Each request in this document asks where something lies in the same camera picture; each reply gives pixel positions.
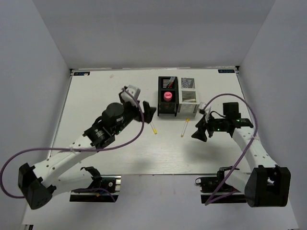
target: gray wall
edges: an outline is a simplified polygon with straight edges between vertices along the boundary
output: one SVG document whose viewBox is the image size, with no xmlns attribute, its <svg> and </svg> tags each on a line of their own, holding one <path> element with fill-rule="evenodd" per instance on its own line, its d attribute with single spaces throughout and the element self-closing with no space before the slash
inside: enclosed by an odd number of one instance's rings
<svg viewBox="0 0 307 230">
<path fill-rule="evenodd" d="M 34 0 L 69 68 L 240 65 L 274 0 Z"/>
<path fill-rule="evenodd" d="M 290 200 L 307 229 L 307 1 L 277 0 L 246 55 L 243 91 L 266 150 L 292 174 Z"/>
<path fill-rule="evenodd" d="M 16 152 L 49 146 L 69 70 L 31 0 L 0 3 L 0 166 Z M 30 152 L 4 173 L 7 189 L 21 195 L 18 168 L 46 153 Z M 0 192 L 0 228 L 19 229 L 25 200 Z"/>
</svg>

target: black label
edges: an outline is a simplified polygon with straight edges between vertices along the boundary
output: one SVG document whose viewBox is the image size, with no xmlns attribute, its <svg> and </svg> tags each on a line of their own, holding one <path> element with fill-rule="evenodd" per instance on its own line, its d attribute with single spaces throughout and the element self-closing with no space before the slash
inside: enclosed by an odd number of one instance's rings
<svg viewBox="0 0 307 230">
<path fill-rule="evenodd" d="M 233 69 L 218 69 L 219 73 L 235 73 Z"/>
<path fill-rule="evenodd" d="M 88 76 L 90 75 L 90 72 L 74 72 L 73 75 L 74 76 L 84 76 L 84 75 Z"/>
</svg>

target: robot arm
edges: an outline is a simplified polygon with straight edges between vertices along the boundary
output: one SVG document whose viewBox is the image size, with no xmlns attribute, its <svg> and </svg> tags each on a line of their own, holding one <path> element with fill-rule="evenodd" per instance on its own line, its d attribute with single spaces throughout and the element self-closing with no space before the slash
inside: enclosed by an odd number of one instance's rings
<svg viewBox="0 0 307 230">
<path fill-rule="evenodd" d="M 31 209 L 44 206 L 60 193 L 100 187 L 102 177 L 97 169 L 80 165 L 78 173 L 71 173 L 70 168 L 114 142 L 115 135 L 132 120 L 142 121 L 142 112 L 136 104 L 140 89 L 129 85 L 125 90 L 133 98 L 122 91 L 119 94 L 121 103 L 109 104 L 93 125 L 69 146 L 71 151 L 59 152 L 32 167 L 26 163 L 19 168 L 18 186 Z M 156 108 L 150 107 L 147 102 L 143 102 L 143 107 L 144 121 L 150 123 Z"/>
<path fill-rule="evenodd" d="M 241 118 L 238 103 L 224 103 L 224 116 L 215 119 L 210 110 L 202 111 L 203 118 L 196 125 L 198 130 L 193 138 L 207 141 L 215 131 L 227 132 L 243 151 L 253 137 L 252 123 Z M 244 194 L 246 202 L 251 207 L 284 207 L 287 204 L 290 187 L 290 172 L 286 167 L 279 167 L 268 155 L 260 140 L 253 140 L 245 154 L 251 174 L 234 170 L 219 192 L 232 192 L 234 189 Z M 202 177 L 197 182 L 202 192 L 212 193 L 218 184 L 229 174 L 232 167 L 223 167 L 217 172 L 217 177 Z"/>
</svg>

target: yellow marker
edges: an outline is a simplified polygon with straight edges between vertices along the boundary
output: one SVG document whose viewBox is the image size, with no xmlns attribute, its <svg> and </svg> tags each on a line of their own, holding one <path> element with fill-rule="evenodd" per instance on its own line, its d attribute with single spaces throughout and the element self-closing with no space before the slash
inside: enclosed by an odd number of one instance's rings
<svg viewBox="0 0 307 230">
<path fill-rule="evenodd" d="M 182 130 L 182 133 L 181 133 L 181 137 L 183 137 L 184 133 L 186 132 L 186 129 L 187 129 L 187 126 L 188 126 L 188 122 L 189 122 L 189 119 L 187 118 L 186 119 L 186 123 L 184 124 L 183 130 Z"/>
<path fill-rule="evenodd" d="M 153 122 L 150 123 L 150 126 L 151 126 L 152 129 L 153 129 L 153 133 L 154 133 L 154 134 L 157 134 L 157 130 L 155 129 Z"/>
</svg>

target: pink object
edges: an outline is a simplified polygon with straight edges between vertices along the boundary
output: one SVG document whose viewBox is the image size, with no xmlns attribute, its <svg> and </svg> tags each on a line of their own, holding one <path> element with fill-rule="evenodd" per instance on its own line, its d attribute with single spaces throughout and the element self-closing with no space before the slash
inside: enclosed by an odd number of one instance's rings
<svg viewBox="0 0 307 230">
<path fill-rule="evenodd" d="M 171 100 L 172 100 L 172 97 L 173 97 L 173 95 L 172 95 L 171 92 L 165 92 L 165 93 L 164 93 L 164 100 L 165 100 L 165 101 L 167 101 L 167 102 L 171 101 Z"/>
</svg>

